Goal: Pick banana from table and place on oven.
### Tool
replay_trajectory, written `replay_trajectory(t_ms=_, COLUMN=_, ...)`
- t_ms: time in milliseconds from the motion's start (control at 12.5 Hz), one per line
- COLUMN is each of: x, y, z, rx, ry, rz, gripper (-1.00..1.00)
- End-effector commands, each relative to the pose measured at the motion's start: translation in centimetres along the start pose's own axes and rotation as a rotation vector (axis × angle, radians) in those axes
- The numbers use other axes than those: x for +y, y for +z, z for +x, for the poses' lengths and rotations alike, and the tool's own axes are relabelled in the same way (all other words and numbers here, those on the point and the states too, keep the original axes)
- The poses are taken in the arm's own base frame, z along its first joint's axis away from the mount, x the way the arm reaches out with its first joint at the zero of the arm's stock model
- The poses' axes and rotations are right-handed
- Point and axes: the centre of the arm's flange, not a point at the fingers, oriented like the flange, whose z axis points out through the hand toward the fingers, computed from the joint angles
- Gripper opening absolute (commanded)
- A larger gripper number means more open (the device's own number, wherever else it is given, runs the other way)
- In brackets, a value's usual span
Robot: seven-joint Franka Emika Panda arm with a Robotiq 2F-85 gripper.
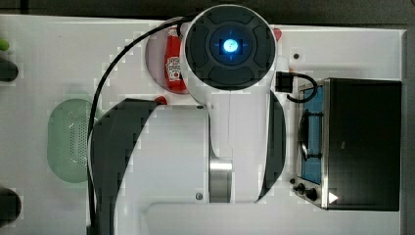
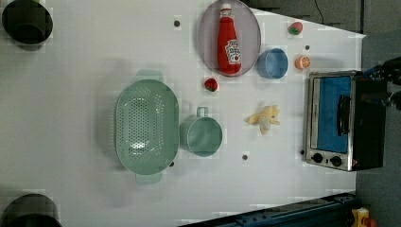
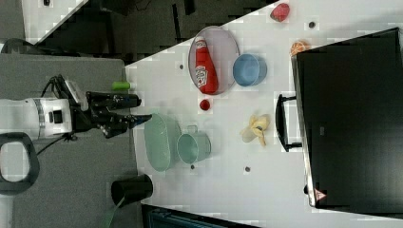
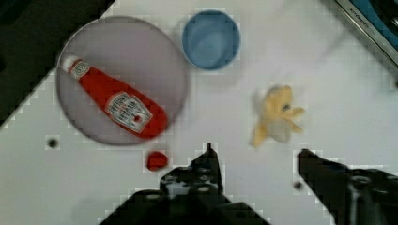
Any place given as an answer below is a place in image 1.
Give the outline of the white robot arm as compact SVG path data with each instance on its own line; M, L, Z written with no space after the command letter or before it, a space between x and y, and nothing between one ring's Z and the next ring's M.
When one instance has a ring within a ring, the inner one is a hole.
M277 39L258 13L218 5L197 14L179 55L192 97L208 114L208 154L173 172L133 153L154 101L125 99L89 134L92 235L149 235L144 215L155 203L256 203L281 171L271 165L271 137L279 101L271 90L278 66Z

